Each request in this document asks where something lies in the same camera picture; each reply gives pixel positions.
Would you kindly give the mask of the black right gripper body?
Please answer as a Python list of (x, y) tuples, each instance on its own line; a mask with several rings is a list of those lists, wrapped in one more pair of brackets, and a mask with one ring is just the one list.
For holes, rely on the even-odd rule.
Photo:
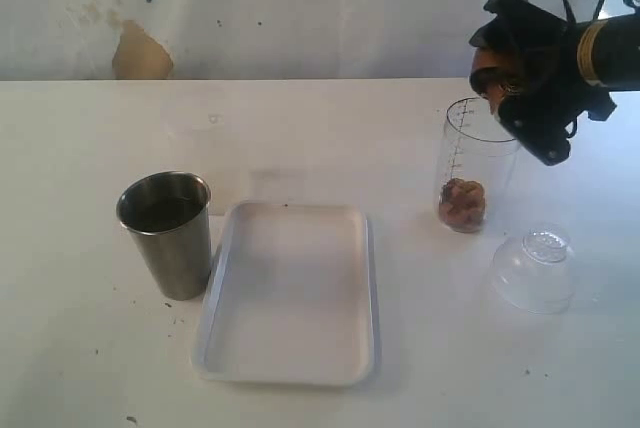
[(552, 52), (541, 77), (530, 82), (522, 94), (546, 93), (567, 103), (573, 110), (573, 121), (566, 126), (568, 138), (572, 138), (582, 114), (602, 122), (616, 109), (611, 97), (615, 90), (615, 50), (611, 19), (583, 24)]

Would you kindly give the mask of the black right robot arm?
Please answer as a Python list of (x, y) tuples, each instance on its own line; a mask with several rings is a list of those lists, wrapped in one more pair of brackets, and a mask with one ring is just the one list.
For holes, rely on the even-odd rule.
[(469, 83), (499, 124), (547, 166), (570, 155), (577, 119), (605, 121), (639, 88), (639, 17), (571, 23), (528, 0), (488, 0), (469, 43)]

